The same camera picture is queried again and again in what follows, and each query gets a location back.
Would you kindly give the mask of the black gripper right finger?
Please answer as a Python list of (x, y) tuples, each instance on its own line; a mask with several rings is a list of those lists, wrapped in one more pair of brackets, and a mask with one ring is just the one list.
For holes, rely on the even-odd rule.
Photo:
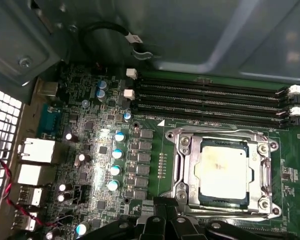
[(298, 240), (288, 232), (245, 229), (221, 220), (200, 225), (193, 217), (177, 214), (177, 202), (166, 207), (167, 219), (178, 240)]

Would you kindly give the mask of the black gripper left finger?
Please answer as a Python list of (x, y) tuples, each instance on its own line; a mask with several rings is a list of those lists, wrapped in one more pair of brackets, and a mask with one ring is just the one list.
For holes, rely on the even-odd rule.
[(158, 212), (164, 207), (166, 198), (155, 197), (153, 207), (155, 215), (140, 217), (133, 220), (131, 217), (120, 218), (101, 228), (85, 234), (83, 240), (163, 240), (166, 231), (166, 219)]

